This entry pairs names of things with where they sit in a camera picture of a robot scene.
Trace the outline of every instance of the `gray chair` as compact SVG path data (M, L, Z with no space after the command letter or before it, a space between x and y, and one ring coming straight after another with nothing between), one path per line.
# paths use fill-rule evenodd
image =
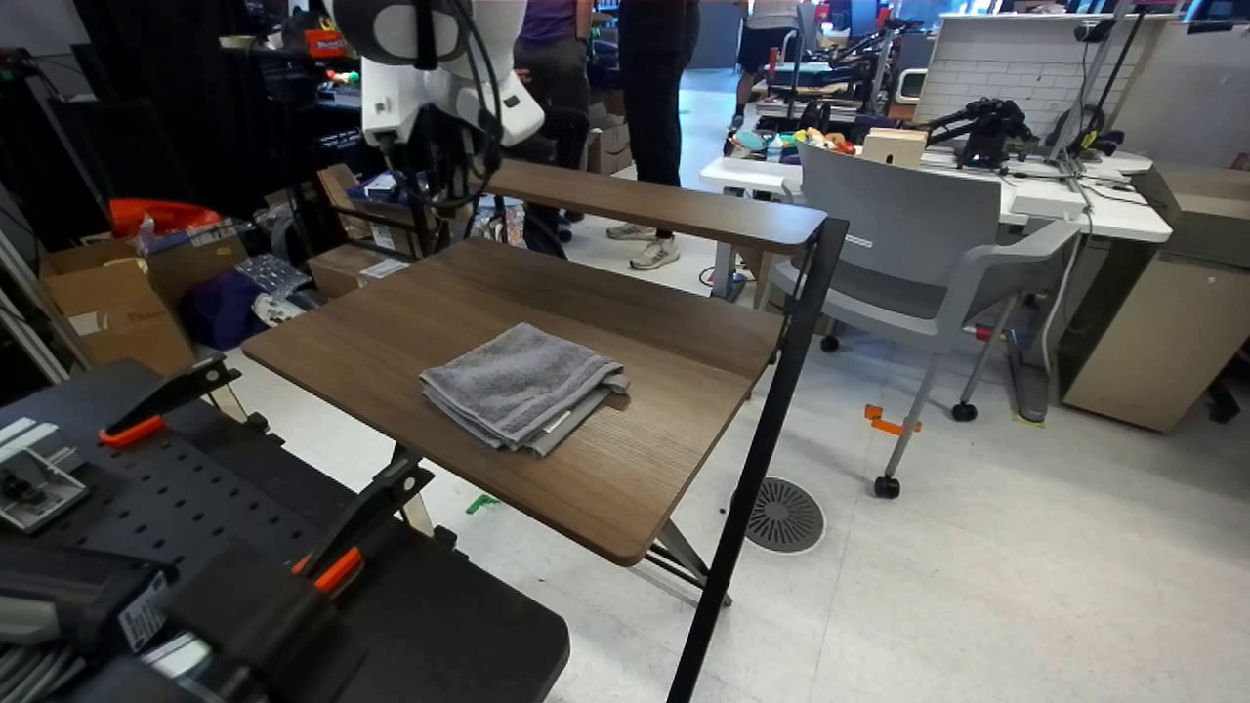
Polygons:
M875 498L893 500L901 493L893 472L941 355L959 339L972 312L1009 301L990 329L996 339L1015 297L1026 291L1018 276L988 283L988 273L1044 265L1079 234L1079 226L1054 219L1018 243L1001 243L996 181L911 174L816 149L806 153L806 204L850 224L837 286L822 297L822 316L869 338L923 339L928 351L924 379L904 412L886 472L875 481ZM798 270L782 262L773 286L794 291L794 283ZM988 347L990 345L979 347L963 395L953 407L957 424L977 420L968 400Z

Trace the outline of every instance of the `black pole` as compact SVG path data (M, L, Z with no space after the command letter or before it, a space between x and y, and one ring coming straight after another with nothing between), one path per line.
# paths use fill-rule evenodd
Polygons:
M1105 97L1108 97L1108 89L1117 86L1119 68L1126 68L1126 58L1127 58L1131 45L1136 45L1139 23L1144 23L1144 10L1136 10L1136 23L1131 23L1127 36L1126 36L1119 58L1117 58L1117 68L1108 71L1108 79L1105 79L1105 86L1102 86L1102 94L1096 94L1096 112L1102 112L1102 119L1105 119Z
M735 490L735 506L730 506L730 521L726 521L726 529L720 534L720 546L716 546L716 558L709 558L709 575L707 575L707 585L704 585L687 645L681 654L674 679L666 689L666 703L692 701L692 692L699 685L699 668L704 668L704 658L707 658L707 645L709 645L709 634L716 634L716 616L720 616L720 610L724 610L724 601L730 594L730 579L735 579L735 565L739 565L739 556L743 556L750 513L752 513L756 490L769 477L769 463L773 463L778 439L783 430L783 412L787 412L798 377L806 370L806 355L807 355L811 338L816 338L820 304L822 304L822 295L832 286L832 270L837 270L837 258L842 249L842 234L846 234L846 224L822 219L820 234L811 240L807 276L806 276L800 301L787 312L787 325L782 331L782 364L778 364L764 412L760 412L760 420L752 428L747 470L743 470L743 481Z

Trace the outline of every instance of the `gray floor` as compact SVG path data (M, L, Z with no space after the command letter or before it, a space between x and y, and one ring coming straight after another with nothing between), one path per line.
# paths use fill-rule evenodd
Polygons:
M726 84L699 73L687 89L692 187L720 153ZM587 224L569 256L625 270L596 232ZM699 291L704 265L709 245L684 240L684 262L651 276ZM363 486L386 463L386 439L239 366L240 404L335 481ZM807 355L773 472L820 500L829 533L806 556L743 552L699 701L1250 701L1250 424L1196 414L1175 439L1151 439L1054 407L1026 428L990 360L979 424L953 428L941 412L963 366L968 351L944 364L901 464L904 498L878 506L865 486L891 441L862 407L901 414L919 355L855 331L838 355ZM674 513L707 556L760 390ZM554 701L665 701L692 594L648 565L615 569L505 506L467 517L477 498L436 472L431 513L472 563L569 623L575 658Z

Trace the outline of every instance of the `white desk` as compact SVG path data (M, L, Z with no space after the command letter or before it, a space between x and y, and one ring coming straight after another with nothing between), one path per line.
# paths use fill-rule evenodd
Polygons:
M924 174L957 174L953 157L924 153ZM1105 193L1084 184L1084 197L1058 181L1018 181L990 174L957 174L968 181L1001 181L1001 219L1024 226L1026 219L1058 219L1084 211L1089 201L1089 232L1095 240L1117 243L1166 243L1170 226L1136 197L1136 193ZM800 165L769 165L769 162L739 162L720 157L704 167L704 181L720 187L769 193L769 197L800 197L806 167Z

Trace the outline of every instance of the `folded gray towel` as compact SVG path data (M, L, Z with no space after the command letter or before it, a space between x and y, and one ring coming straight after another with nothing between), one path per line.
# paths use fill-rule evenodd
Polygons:
M625 390L619 364L536 325L515 325L423 379L423 395L472 439L536 454L552 454L608 390Z

